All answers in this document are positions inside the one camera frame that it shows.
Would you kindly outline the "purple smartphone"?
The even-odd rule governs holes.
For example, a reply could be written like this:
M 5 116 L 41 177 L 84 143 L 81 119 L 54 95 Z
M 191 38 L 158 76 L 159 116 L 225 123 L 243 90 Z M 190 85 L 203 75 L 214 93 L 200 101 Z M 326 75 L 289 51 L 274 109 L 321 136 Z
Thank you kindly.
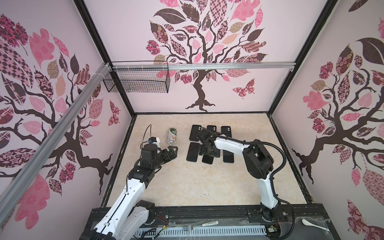
M 214 161 L 214 157 L 212 157 L 212 156 L 207 156 L 207 155 L 203 155 L 202 162 L 203 162 L 204 164 L 212 165 L 212 164 L 213 164 L 213 161 Z

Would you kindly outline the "blue edged black smartphone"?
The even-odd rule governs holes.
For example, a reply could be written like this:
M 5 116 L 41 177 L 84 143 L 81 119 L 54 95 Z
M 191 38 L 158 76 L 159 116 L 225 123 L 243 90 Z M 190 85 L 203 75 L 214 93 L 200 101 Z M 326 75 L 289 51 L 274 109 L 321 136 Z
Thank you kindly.
M 187 162 L 197 162 L 200 151 L 199 143 L 190 143 L 188 153 L 187 153 Z

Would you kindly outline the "black phone case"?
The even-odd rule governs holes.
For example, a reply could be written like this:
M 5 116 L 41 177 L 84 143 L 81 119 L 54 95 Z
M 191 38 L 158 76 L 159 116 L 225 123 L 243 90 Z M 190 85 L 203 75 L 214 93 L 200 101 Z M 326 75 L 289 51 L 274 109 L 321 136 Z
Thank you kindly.
M 208 126 L 207 126 L 207 130 L 210 131 L 210 132 L 215 133 L 215 132 L 217 131 L 217 126 L 214 126 L 214 125 L 208 125 Z
M 192 125 L 189 140 L 192 141 L 192 142 L 198 142 L 199 141 L 198 133 L 201 130 L 202 130 L 202 126 L 201 125 Z
M 232 137 L 232 129 L 230 126 L 221 126 L 221 133 L 229 138 Z

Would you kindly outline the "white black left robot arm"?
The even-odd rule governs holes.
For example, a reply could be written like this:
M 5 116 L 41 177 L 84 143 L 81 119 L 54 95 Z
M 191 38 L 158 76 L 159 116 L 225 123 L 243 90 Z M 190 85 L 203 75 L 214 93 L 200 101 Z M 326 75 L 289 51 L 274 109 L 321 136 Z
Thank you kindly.
M 178 147 L 161 149 L 159 144 L 143 146 L 138 163 L 128 173 L 126 185 L 119 197 L 95 225 L 85 230 L 81 240 L 129 240 L 147 221 L 154 220 L 155 204 L 139 200 L 162 165 L 176 159 Z

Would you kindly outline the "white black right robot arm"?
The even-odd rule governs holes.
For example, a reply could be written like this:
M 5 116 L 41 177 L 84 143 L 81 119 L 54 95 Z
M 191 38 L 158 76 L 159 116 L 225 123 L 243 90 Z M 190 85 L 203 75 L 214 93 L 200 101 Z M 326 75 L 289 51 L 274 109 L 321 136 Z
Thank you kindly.
M 197 137 L 208 156 L 213 157 L 222 150 L 243 157 L 248 173 L 257 179 L 261 194 L 261 216 L 265 221 L 272 222 L 277 217 L 277 207 L 281 202 L 274 187 L 274 175 L 287 163 L 284 151 L 272 143 L 240 141 L 206 128 L 199 131 Z M 274 159 L 265 146 L 274 148 L 282 155 L 283 162 L 276 170 L 273 167 Z

